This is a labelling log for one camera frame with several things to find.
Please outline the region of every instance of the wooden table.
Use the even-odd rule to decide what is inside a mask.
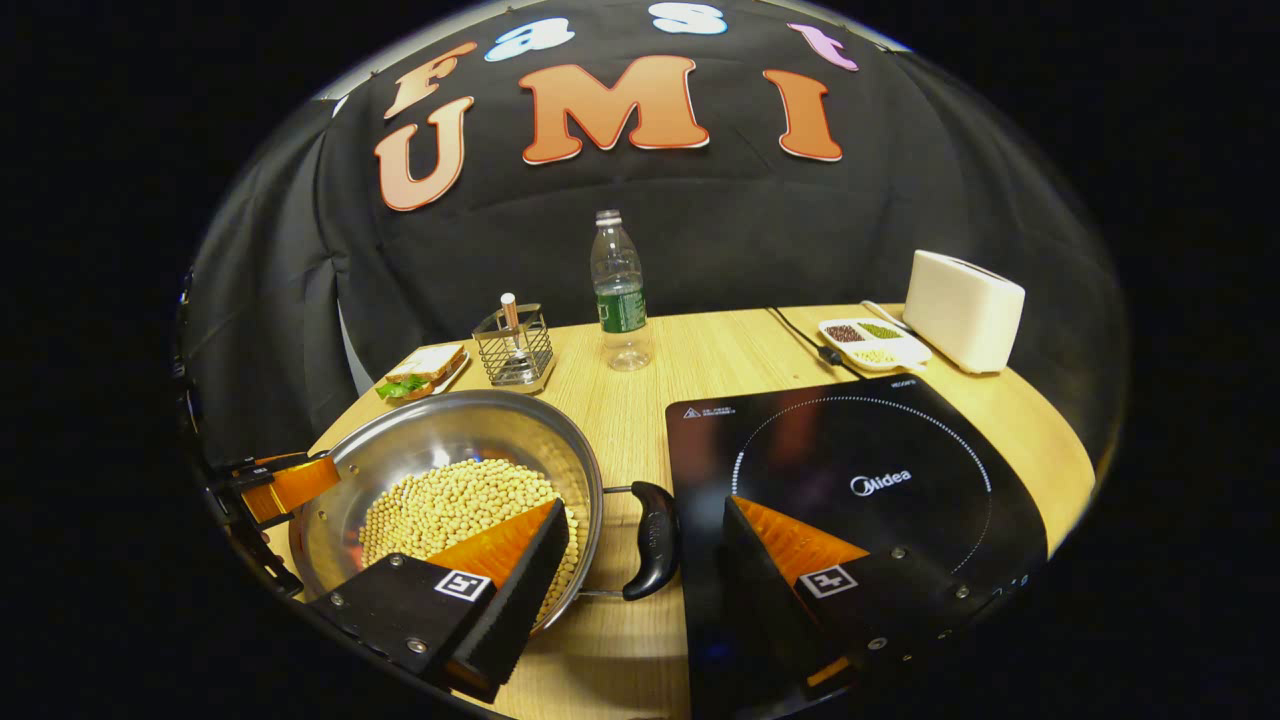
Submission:
[[[901,314],[901,305],[884,307],[895,316]],[[872,316],[860,305],[788,307],[783,313],[815,341],[820,320]],[[822,363],[813,347],[767,310],[672,315],[649,322],[654,361],[634,373],[608,369],[598,325],[550,331],[557,366],[536,397],[582,429],[605,487],[649,480],[672,488],[663,418],[672,402],[855,379],[847,370]],[[465,345],[472,361],[449,392],[490,387],[475,341]],[[963,413],[1023,479],[1044,520],[1052,556],[1084,511],[1094,483],[1093,466],[1070,425],[1009,369],[969,375],[936,352],[919,377]],[[390,405],[370,389],[334,421],[311,452],[333,447],[388,410]],[[604,497],[608,507],[585,587],[618,589],[639,569],[635,527],[640,506],[627,493]],[[283,551],[293,570],[285,527],[270,534],[271,547]],[[552,628],[530,641],[511,682],[486,707],[529,719],[689,717],[686,653],[678,577],[666,589],[636,602],[579,597]]]

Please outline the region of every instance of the plastic water bottle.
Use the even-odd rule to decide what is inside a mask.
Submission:
[[[595,214],[591,245],[591,284],[595,309],[604,331],[604,357],[614,370],[637,370],[649,364],[648,316],[644,307],[644,277],[640,255],[622,229],[622,213]]]

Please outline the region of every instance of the frying pan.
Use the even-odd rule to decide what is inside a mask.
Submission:
[[[579,427],[535,397],[498,389],[425,397],[361,425],[329,456],[342,482],[302,505],[289,524],[289,546],[308,600],[360,573],[357,534],[383,491],[406,475],[471,459],[504,459],[545,473],[579,520],[570,532],[582,548],[581,561],[531,633],[554,623],[579,594],[640,600],[676,573],[680,530],[671,493],[645,482],[604,488],[595,454]],[[636,537],[640,571],[622,591],[582,589],[600,538],[605,492],[631,492],[644,506]]]

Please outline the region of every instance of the black pan handle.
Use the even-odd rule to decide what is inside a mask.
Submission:
[[[630,492],[643,509],[636,529],[636,548],[640,551],[640,571],[622,585],[622,592],[582,591],[580,594],[622,596],[622,600],[640,600],[660,591],[680,568],[680,519],[676,516],[676,498],[666,489],[645,482],[604,488],[604,492]]]

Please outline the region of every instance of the wire utensil holder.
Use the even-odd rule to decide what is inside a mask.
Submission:
[[[489,384],[502,389],[535,393],[547,384],[556,366],[552,336],[540,302],[516,305],[517,324],[503,310],[488,315],[471,331],[480,346],[480,361]]]

